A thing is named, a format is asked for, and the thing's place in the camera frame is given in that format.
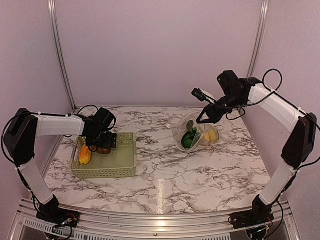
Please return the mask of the brown potato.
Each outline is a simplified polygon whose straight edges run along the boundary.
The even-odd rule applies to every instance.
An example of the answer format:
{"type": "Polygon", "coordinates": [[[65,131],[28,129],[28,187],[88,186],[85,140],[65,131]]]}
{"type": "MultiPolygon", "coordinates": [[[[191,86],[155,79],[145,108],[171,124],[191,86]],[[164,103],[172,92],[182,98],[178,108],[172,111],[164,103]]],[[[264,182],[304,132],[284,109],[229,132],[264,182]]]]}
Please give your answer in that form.
{"type": "Polygon", "coordinates": [[[100,147],[99,147],[96,152],[97,152],[98,154],[107,155],[107,154],[110,154],[111,151],[112,151],[111,148],[100,148],[100,147]]]}

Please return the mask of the clear zip top bag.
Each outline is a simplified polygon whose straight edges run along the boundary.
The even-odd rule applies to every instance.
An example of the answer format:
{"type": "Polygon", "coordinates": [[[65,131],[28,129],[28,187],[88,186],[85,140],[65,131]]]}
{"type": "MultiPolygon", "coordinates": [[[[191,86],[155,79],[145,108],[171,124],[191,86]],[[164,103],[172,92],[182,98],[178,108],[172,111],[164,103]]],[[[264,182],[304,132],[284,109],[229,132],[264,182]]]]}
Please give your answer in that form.
{"type": "Polygon", "coordinates": [[[220,135],[211,123],[197,123],[197,112],[185,115],[177,123],[168,123],[175,146],[182,152],[191,152],[198,146],[209,146],[218,142],[220,135]]]}

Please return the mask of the green white bok choy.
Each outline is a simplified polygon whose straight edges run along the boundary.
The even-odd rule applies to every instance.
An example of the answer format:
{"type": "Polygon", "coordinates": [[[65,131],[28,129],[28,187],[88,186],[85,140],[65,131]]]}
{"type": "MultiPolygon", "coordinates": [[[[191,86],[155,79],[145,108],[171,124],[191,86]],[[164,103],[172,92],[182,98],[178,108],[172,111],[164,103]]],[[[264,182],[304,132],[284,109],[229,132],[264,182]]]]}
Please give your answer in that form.
{"type": "Polygon", "coordinates": [[[188,150],[191,149],[199,139],[200,135],[198,133],[186,132],[181,139],[181,145],[184,149],[188,150]]]}

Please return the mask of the orange yellow mango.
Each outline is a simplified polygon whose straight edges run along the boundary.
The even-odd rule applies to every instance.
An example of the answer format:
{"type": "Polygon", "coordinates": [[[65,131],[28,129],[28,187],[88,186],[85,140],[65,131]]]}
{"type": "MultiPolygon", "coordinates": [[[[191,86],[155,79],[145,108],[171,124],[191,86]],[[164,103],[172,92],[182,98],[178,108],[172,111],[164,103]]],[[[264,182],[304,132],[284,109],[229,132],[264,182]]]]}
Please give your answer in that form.
{"type": "Polygon", "coordinates": [[[82,166],[88,165],[91,159],[92,159],[92,152],[86,145],[83,145],[79,152],[79,158],[78,158],[80,165],[82,166]]]}

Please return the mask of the beige perforated plastic basket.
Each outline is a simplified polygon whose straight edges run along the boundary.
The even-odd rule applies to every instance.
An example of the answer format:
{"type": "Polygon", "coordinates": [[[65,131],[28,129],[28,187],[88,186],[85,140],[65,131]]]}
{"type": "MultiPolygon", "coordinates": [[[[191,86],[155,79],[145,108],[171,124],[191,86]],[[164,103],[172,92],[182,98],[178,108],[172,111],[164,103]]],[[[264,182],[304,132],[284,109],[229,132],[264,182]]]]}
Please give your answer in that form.
{"type": "Polygon", "coordinates": [[[108,154],[93,152],[88,164],[80,163],[81,148],[86,145],[85,137],[78,137],[69,162],[69,169],[80,179],[129,178],[136,176],[137,144],[133,132],[117,135],[116,148],[108,154]]]}

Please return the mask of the dark green cucumber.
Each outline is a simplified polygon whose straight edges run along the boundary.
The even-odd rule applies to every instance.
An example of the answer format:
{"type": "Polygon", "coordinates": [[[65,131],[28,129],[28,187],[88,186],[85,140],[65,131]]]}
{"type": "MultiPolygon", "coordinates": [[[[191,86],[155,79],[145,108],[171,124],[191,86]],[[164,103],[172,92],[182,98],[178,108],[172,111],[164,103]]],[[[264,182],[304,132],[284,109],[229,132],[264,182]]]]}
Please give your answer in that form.
{"type": "Polygon", "coordinates": [[[189,120],[186,124],[186,129],[188,132],[193,133],[193,132],[197,132],[197,128],[194,127],[194,121],[193,120],[189,120]]]}

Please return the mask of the yellow lemon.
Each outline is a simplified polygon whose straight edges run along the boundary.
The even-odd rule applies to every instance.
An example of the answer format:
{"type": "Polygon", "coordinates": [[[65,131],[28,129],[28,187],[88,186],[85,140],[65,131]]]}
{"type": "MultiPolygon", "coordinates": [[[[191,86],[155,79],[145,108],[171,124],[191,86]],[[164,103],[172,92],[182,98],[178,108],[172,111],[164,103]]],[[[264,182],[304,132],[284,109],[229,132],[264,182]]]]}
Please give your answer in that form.
{"type": "Polygon", "coordinates": [[[211,143],[210,134],[208,132],[206,132],[205,135],[202,137],[201,143],[203,145],[209,145],[211,143]]]}

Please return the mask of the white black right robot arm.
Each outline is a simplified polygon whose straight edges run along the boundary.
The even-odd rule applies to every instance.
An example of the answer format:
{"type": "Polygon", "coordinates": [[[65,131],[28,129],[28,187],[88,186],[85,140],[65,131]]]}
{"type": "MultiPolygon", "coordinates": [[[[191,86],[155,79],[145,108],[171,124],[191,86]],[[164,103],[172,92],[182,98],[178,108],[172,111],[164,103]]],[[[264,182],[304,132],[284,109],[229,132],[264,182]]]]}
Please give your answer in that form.
{"type": "Polygon", "coordinates": [[[229,217],[234,229],[247,228],[274,220],[273,205],[292,185],[300,169],[312,153],[319,130],[317,117],[306,113],[278,94],[278,89],[266,86],[255,77],[239,78],[232,70],[225,70],[217,77],[224,96],[216,100],[208,92],[195,88],[192,95],[201,102],[208,102],[196,122],[216,124],[235,109],[259,106],[281,123],[289,132],[281,162],[263,191],[252,202],[250,210],[232,213],[229,217]]]}

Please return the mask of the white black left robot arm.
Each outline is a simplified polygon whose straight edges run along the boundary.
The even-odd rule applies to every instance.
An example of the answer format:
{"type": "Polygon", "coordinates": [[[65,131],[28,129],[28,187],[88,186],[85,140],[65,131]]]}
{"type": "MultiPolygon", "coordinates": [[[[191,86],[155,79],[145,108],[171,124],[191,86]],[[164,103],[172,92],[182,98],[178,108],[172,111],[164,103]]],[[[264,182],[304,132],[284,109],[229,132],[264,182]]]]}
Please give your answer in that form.
{"type": "Polygon", "coordinates": [[[104,153],[116,147],[116,134],[112,132],[116,122],[111,111],[100,107],[91,116],[31,112],[20,108],[6,123],[1,134],[1,150],[31,193],[38,219],[75,227],[80,214],[61,208],[58,198],[48,187],[35,161],[37,140],[57,136],[84,137],[89,151],[104,153]]]}

